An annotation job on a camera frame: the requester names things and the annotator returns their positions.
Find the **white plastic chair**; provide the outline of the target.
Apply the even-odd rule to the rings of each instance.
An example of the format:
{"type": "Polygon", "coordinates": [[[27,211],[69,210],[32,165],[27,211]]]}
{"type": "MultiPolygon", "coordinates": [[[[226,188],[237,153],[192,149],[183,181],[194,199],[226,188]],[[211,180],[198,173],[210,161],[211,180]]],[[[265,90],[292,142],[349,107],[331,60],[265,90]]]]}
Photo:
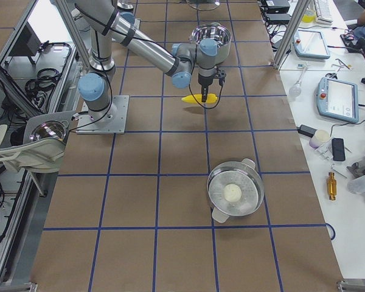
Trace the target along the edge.
{"type": "MultiPolygon", "coordinates": [[[[6,125],[0,125],[0,145],[7,132],[6,125]]],[[[0,148],[0,164],[10,172],[21,169],[34,173],[54,173],[59,171],[66,145],[49,137],[20,146],[0,148]]]]}

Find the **black phone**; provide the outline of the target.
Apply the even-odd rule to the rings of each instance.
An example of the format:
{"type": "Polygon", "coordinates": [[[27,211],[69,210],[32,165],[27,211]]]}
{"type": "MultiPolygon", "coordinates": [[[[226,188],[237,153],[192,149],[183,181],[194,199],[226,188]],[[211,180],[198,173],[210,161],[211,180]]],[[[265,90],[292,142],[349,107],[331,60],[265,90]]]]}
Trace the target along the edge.
{"type": "Polygon", "coordinates": [[[334,161],[343,162],[346,160],[344,140],[342,138],[332,139],[332,155],[334,161]]]}

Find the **black power adapter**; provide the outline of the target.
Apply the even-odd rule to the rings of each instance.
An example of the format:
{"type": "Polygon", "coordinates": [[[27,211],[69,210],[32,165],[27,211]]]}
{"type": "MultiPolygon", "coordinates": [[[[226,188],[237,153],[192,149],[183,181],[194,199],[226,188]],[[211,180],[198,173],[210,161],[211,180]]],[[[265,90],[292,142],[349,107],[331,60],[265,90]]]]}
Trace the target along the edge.
{"type": "Polygon", "coordinates": [[[300,125],[297,127],[297,132],[303,136],[312,138],[315,133],[316,133],[317,129],[306,126],[306,125],[300,125]]]}

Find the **gold brass fitting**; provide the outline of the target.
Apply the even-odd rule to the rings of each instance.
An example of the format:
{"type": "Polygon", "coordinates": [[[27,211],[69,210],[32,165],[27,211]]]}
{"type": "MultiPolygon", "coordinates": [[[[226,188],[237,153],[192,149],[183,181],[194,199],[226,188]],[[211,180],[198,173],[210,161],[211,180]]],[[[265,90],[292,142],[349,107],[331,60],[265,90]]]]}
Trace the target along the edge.
{"type": "Polygon", "coordinates": [[[333,172],[328,173],[326,185],[327,185],[327,194],[329,200],[335,201],[337,195],[337,187],[336,187],[335,174],[333,172]]]}

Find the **blue teach pendant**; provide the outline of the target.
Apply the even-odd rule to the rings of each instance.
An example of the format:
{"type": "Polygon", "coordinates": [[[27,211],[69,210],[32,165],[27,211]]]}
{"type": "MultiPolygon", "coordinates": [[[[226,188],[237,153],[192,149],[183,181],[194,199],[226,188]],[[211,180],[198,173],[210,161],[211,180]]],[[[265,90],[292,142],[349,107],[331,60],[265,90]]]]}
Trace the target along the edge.
{"type": "Polygon", "coordinates": [[[324,35],[317,30],[298,29],[294,34],[293,46],[296,55],[301,58],[330,58],[324,35]]]}
{"type": "Polygon", "coordinates": [[[358,85],[323,77],[316,88],[316,106],[320,116],[358,123],[358,85]]]}

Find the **black monitor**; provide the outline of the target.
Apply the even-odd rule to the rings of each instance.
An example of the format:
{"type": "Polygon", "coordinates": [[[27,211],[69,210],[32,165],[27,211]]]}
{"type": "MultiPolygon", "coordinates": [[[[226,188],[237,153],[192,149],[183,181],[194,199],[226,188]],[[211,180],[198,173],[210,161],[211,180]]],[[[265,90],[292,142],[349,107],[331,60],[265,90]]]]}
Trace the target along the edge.
{"type": "Polygon", "coordinates": [[[27,57],[31,64],[36,64],[33,57],[37,55],[41,45],[42,42],[32,26],[26,22],[9,53],[9,57],[27,57]]]}

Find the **white purple cup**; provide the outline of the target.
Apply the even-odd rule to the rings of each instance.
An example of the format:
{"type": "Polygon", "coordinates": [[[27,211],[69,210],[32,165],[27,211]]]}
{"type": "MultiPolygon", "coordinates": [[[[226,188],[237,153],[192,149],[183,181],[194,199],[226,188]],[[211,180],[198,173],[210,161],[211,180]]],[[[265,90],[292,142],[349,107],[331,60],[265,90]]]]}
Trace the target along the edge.
{"type": "Polygon", "coordinates": [[[325,130],[316,130],[309,141],[310,147],[316,149],[330,140],[330,134],[325,130]]]}

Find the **far blue teach pendant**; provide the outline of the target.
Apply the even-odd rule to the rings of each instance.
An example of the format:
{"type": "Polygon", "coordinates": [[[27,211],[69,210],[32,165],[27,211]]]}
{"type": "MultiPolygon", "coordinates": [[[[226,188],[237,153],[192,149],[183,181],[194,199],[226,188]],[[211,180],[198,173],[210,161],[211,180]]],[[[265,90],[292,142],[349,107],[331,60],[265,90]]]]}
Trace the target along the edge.
{"type": "Polygon", "coordinates": [[[298,29],[294,34],[293,46],[296,55],[301,58],[330,58],[324,35],[317,30],[298,29]]]}

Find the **aluminium frame post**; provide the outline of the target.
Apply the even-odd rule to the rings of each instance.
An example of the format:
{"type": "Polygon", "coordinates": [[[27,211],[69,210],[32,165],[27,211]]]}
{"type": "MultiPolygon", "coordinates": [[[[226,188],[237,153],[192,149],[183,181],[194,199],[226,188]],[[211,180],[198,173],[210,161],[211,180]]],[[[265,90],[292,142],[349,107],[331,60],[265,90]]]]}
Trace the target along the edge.
{"type": "Polygon", "coordinates": [[[283,59],[285,58],[287,52],[290,49],[290,45],[293,41],[294,34],[296,33],[297,28],[299,27],[299,24],[302,21],[302,17],[309,3],[310,3],[309,0],[300,0],[297,2],[293,10],[290,22],[288,23],[288,26],[282,38],[282,42],[274,56],[273,68],[279,69],[281,67],[283,59]]]}

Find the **steel bowl on stand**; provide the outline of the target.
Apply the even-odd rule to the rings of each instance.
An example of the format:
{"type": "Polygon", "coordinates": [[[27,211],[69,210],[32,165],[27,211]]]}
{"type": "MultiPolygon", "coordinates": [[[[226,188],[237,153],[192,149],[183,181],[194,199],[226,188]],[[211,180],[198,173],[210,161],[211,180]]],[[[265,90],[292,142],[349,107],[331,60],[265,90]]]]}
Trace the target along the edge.
{"type": "Polygon", "coordinates": [[[66,127],[62,122],[57,120],[48,120],[36,126],[30,136],[30,142],[36,142],[44,138],[54,138],[59,141],[64,141],[66,137],[66,127]]]}

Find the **yellow cup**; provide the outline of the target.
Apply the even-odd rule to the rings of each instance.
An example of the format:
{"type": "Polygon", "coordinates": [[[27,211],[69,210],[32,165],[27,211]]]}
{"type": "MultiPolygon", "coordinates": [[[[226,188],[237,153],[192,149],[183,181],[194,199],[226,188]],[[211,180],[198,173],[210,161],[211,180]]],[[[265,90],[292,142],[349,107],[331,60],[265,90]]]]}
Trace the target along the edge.
{"type": "Polygon", "coordinates": [[[302,22],[303,23],[312,23],[315,21],[316,13],[314,10],[306,9],[303,17],[302,22]]]}

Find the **white keyboard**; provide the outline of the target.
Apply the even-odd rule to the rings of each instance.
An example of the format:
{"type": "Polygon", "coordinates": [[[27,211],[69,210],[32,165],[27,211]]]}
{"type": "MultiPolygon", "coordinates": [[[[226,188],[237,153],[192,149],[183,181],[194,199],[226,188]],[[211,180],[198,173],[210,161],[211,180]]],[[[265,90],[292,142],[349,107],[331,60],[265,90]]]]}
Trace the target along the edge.
{"type": "Polygon", "coordinates": [[[315,21],[322,24],[331,24],[333,17],[328,0],[312,0],[312,3],[316,13],[315,21]]]}

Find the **yellow toy corn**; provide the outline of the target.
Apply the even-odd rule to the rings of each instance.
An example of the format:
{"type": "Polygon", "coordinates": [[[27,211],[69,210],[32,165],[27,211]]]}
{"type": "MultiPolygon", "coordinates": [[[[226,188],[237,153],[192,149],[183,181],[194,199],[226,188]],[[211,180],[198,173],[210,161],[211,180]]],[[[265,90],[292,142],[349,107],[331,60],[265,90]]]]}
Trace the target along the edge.
{"type": "Polygon", "coordinates": [[[186,103],[196,103],[196,104],[200,103],[200,104],[204,105],[205,103],[209,103],[209,104],[216,103],[218,100],[218,97],[216,94],[211,93],[206,96],[206,99],[204,99],[204,97],[201,94],[190,94],[190,95],[183,97],[181,100],[186,103]]]}

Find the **near blue teach pendant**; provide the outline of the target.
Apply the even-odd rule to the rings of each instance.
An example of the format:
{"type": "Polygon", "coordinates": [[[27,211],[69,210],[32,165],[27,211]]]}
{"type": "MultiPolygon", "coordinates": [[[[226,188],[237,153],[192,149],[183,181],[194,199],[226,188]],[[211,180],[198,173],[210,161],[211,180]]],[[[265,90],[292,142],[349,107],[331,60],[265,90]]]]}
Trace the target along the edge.
{"type": "Polygon", "coordinates": [[[316,88],[316,106],[320,116],[358,123],[358,85],[323,77],[316,88]]]}

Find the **steel pot with glass lid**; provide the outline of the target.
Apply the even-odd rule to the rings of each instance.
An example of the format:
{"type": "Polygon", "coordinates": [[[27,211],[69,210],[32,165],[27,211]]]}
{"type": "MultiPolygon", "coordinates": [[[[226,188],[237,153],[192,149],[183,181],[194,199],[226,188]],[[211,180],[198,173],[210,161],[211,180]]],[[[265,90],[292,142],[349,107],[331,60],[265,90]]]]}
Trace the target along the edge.
{"type": "Polygon", "coordinates": [[[262,204],[265,189],[253,160],[227,161],[210,172],[207,194],[212,206],[212,219],[225,223],[229,218],[254,213],[262,204]]]}

